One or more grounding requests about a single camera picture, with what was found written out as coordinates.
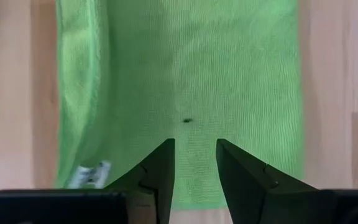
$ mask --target wooden surface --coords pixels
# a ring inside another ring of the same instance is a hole
[[[358,0],[300,0],[305,181],[358,187]],[[0,0],[0,188],[49,187],[57,148],[52,0]],[[172,223],[226,224],[226,209]]]

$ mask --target green cloth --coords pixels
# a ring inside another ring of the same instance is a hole
[[[225,206],[217,138],[301,177],[297,1],[57,0],[57,187],[101,160],[110,184],[166,138],[174,208]]]

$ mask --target green towel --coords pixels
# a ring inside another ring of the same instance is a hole
[[[110,184],[166,138],[174,208],[225,206],[217,138],[301,177],[297,2],[57,0],[57,187],[101,161]]]

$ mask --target wooden floor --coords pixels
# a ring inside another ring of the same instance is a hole
[[[300,0],[306,177],[358,188],[358,0]],[[57,156],[52,0],[0,0],[0,189],[50,187]],[[226,209],[172,223],[230,223]]]

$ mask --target small black object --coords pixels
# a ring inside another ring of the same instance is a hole
[[[1,190],[0,224],[168,224],[174,179],[175,140],[167,139],[105,189]]]
[[[358,190],[318,190],[218,139],[219,178],[233,224],[358,224]]]
[[[191,118],[183,119],[183,122],[184,122],[184,123],[190,123],[190,122],[192,122],[192,121],[193,121],[193,119],[191,119]]]

